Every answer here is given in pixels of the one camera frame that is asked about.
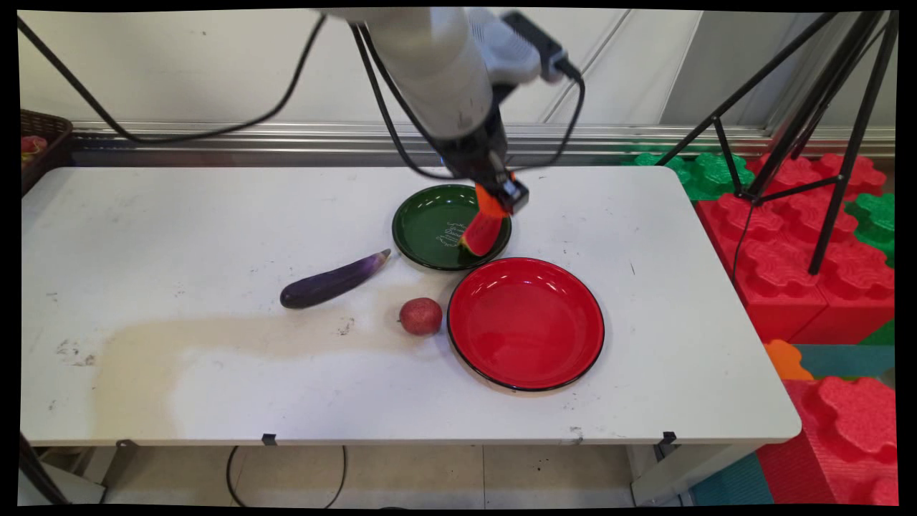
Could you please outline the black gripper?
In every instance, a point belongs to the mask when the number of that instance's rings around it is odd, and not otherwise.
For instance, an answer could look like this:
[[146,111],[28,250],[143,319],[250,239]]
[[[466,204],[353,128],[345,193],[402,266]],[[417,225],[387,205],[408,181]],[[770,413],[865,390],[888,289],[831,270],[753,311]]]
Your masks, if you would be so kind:
[[527,205],[529,189],[506,169],[508,141],[499,108],[460,138],[432,138],[445,166],[456,178],[469,179],[479,196],[494,197],[499,216],[513,216]]

